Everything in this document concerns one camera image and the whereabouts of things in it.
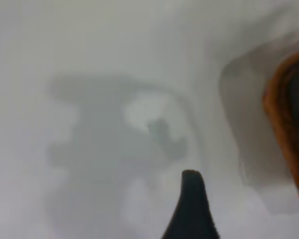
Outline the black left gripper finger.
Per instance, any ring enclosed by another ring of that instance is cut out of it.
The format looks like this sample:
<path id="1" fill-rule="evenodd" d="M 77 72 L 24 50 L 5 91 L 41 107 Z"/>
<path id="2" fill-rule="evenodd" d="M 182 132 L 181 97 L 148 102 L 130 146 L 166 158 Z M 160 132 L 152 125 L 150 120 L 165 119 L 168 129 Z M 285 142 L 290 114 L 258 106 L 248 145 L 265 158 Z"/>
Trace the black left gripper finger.
<path id="1" fill-rule="evenodd" d="M 200 172 L 184 170 L 178 203 L 164 239 L 219 239 Z"/>

